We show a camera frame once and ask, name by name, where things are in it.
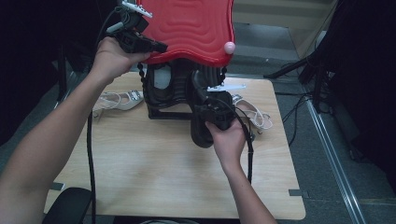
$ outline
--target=red plastic surface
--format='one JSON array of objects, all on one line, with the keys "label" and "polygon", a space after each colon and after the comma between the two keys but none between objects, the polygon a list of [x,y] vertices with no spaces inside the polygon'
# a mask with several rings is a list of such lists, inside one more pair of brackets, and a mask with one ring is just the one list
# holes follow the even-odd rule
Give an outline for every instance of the red plastic surface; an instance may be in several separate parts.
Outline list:
[{"label": "red plastic surface", "polygon": [[137,0],[151,12],[143,35],[168,45],[165,53],[153,52],[145,63],[187,58],[212,67],[227,65],[232,54],[224,45],[234,42],[233,0]]}]

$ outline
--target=small pink knob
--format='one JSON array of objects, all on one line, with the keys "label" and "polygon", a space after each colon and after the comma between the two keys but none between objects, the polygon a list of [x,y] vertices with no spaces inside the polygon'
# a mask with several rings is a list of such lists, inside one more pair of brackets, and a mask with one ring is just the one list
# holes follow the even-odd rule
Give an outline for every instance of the small pink knob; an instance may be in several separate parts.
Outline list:
[{"label": "small pink knob", "polygon": [[227,42],[224,45],[224,50],[227,54],[233,54],[235,51],[235,43],[234,42]]}]

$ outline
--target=forearm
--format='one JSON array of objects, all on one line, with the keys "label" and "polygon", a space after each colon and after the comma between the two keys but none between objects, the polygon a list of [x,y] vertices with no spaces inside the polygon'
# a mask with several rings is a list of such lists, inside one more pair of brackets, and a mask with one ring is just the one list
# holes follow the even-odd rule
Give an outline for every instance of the forearm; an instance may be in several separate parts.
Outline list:
[{"label": "forearm", "polygon": [[226,171],[241,223],[276,223],[240,165]]},{"label": "forearm", "polygon": [[91,76],[20,142],[2,177],[11,188],[48,188],[62,171],[106,85]]}]

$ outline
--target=wooden table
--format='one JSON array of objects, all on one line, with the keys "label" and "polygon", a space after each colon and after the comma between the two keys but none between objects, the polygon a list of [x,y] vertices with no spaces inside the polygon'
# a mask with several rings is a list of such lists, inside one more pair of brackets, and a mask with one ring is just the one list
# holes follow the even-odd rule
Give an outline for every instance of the wooden table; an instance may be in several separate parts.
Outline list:
[{"label": "wooden table", "polygon": [[[272,83],[230,78],[245,83],[239,93],[271,115],[274,126],[253,142],[252,185],[277,219],[305,217],[286,135]],[[106,91],[142,90],[137,73],[117,78]],[[190,110],[177,105],[175,111]],[[69,162],[55,181],[90,189],[84,128]],[[248,147],[242,166],[248,169]],[[233,195],[213,147],[196,146],[189,120],[149,119],[145,103],[129,111],[106,110],[92,125],[97,214],[110,216],[238,218]],[[50,190],[46,212],[59,191]]]}]

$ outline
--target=gray floor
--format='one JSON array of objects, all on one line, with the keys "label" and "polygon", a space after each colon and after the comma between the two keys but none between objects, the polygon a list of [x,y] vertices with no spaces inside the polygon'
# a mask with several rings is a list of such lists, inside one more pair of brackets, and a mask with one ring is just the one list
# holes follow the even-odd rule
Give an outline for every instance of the gray floor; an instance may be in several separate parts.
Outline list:
[{"label": "gray floor", "polygon": [[[229,77],[262,78],[262,75],[275,72],[285,64],[298,60],[287,29],[253,24],[235,24],[234,28],[237,48],[228,66]],[[276,92],[304,93],[305,89],[310,89],[310,85],[303,87],[298,82],[298,72],[299,69],[272,80]],[[56,96],[55,86],[43,97],[12,139],[0,147],[0,171],[20,139],[51,111]],[[299,97],[278,94],[276,99],[283,117],[293,109]],[[385,174],[371,163],[358,163],[350,159],[347,143],[335,119],[327,114],[320,114],[319,117],[325,123],[366,223],[395,223],[395,194]],[[279,220],[279,223],[353,223],[315,124],[309,103],[299,107],[297,120],[291,116],[284,124],[289,140],[297,127],[290,152],[300,188],[308,196],[304,198],[305,219]],[[97,223],[103,224],[112,221],[113,217],[97,219]],[[90,217],[84,223],[91,223]]]}]

